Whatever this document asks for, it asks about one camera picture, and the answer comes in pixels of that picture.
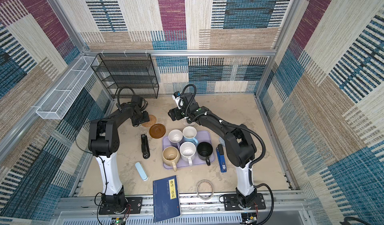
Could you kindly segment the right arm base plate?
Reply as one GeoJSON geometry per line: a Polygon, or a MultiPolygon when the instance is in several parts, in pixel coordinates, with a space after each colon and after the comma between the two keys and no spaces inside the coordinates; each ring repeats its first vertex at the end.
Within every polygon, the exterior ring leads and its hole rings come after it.
{"type": "Polygon", "coordinates": [[[266,209],[265,199],[261,193],[257,193],[257,196],[253,199],[253,201],[245,207],[239,204],[236,194],[224,194],[222,198],[226,211],[266,209]]]}

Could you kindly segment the clear glass coaster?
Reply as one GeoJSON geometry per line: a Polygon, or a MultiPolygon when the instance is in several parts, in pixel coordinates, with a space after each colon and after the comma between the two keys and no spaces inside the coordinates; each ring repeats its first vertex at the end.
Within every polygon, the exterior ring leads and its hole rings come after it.
{"type": "Polygon", "coordinates": [[[182,123],[184,126],[194,126],[196,123],[195,122],[188,122],[188,120],[186,118],[182,119],[182,123]]]}

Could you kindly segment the light blue mug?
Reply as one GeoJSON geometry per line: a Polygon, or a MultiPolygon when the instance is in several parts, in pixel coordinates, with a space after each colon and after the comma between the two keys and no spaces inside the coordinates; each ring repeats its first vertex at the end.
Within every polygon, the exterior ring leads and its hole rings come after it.
{"type": "Polygon", "coordinates": [[[193,143],[195,146],[197,146],[199,144],[197,138],[197,130],[192,127],[192,126],[188,126],[188,127],[185,127],[183,129],[183,141],[184,142],[191,142],[193,143]]]}

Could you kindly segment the grey woven round coaster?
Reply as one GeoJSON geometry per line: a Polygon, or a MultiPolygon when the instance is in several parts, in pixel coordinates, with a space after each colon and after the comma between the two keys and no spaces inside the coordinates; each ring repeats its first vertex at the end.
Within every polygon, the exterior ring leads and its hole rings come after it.
{"type": "Polygon", "coordinates": [[[221,144],[223,147],[225,147],[225,141],[224,141],[223,138],[219,137],[219,142],[220,142],[220,144],[221,144]]]}

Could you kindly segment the dark brown wooden coaster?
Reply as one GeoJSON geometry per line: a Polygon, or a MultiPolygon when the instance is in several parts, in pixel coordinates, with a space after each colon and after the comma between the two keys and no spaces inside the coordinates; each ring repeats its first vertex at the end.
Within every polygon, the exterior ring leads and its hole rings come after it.
{"type": "Polygon", "coordinates": [[[166,133],[166,127],[163,124],[154,124],[150,127],[150,136],[154,139],[162,138],[166,133]]]}

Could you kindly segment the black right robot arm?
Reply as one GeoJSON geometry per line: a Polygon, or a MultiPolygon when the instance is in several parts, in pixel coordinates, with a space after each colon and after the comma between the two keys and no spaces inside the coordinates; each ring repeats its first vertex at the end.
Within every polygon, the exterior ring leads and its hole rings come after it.
{"type": "Polygon", "coordinates": [[[181,92],[172,95],[177,107],[169,110],[172,121],[187,119],[190,124],[197,123],[216,133],[225,142],[227,157],[236,167],[238,184],[236,187],[237,204],[240,209],[255,208],[257,189],[266,187],[273,197],[272,189],[265,183],[254,184],[253,165],[261,161],[266,154],[263,139],[246,125],[235,125],[215,115],[207,107],[199,106],[195,100],[197,88],[186,85],[181,92]]]}

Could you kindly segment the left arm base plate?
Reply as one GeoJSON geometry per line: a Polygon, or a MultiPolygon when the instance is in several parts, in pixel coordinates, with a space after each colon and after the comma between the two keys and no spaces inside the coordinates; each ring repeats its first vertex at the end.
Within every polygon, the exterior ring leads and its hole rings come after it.
{"type": "Polygon", "coordinates": [[[101,205],[98,215],[139,214],[142,209],[142,197],[125,197],[123,205],[101,205]]]}

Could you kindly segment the woven rattan coaster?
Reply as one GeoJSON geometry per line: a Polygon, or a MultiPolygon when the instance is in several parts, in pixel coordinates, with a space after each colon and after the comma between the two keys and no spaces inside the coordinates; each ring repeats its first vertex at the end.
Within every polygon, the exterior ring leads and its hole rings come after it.
{"type": "Polygon", "coordinates": [[[157,123],[157,118],[154,115],[149,115],[149,121],[141,124],[145,128],[150,128],[157,123]]]}

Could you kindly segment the lilac white mug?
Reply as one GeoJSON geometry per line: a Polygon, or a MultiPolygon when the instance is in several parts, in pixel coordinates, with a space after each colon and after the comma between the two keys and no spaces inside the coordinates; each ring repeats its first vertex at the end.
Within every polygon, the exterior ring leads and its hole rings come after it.
{"type": "Polygon", "coordinates": [[[170,131],[170,133],[168,135],[168,139],[169,139],[171,145],[175,148],[178,148],[178,149],[181,146],[183,138],[184,138],[183,133],[180,130],[172,130],[172,131],[170,131]]]}

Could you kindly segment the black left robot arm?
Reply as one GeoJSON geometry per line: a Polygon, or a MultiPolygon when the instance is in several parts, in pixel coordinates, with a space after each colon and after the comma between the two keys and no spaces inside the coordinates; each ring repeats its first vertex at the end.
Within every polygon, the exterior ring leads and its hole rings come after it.
{"type": "Polygon", "coordinates": [[[132,121],[133,127],[150,121],[146,107],[148,102],[136,95],[130,87],[117,91],[117,110],[109,116],[90,121],[88,150],[100,167],[103,180],[101,204],[99,208],[121,214],[127,209],[128,201],[124,186],[120,180],[117,151],[120,147],[118,128],[126,120],[132,121]]]}

